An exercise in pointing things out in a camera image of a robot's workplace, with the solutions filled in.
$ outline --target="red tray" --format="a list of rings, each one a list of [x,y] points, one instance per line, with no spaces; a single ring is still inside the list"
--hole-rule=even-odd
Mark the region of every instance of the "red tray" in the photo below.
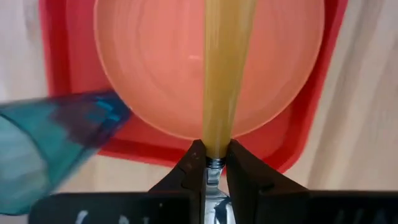
[[[325,0],[325,30],[307,83],[276,118],[238,140],[280,172],[303,152],[348,0]],[[95,0],[40,0],[45,66],[51,95],[110,88],[96,53]],[[133,116],[101,151],[105,156],[173,166],[190,141],[164,134]]]

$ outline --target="orange bowl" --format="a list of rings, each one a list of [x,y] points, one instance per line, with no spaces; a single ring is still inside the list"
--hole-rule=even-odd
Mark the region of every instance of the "orange bowl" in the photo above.
[[[173,136],[201,138],[203,0],[97,0],[102,66],[124,102]],[[322,41],[319,0],[257,0],[233,136],[261,127],[299,93]]]

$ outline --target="red plastic tray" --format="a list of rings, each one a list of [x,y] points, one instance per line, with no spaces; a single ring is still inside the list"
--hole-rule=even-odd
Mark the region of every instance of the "red plastic tray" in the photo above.
[[[280,172],[303,152],[348,0],[325,0],[325,30],[310,78],[276,118],[238,140]],[[40,0],[45,66],[51,95],[110,88],[96,53],[95,0]],[[100,154],[173,166],[190,141],[164,134],[133,116]]]

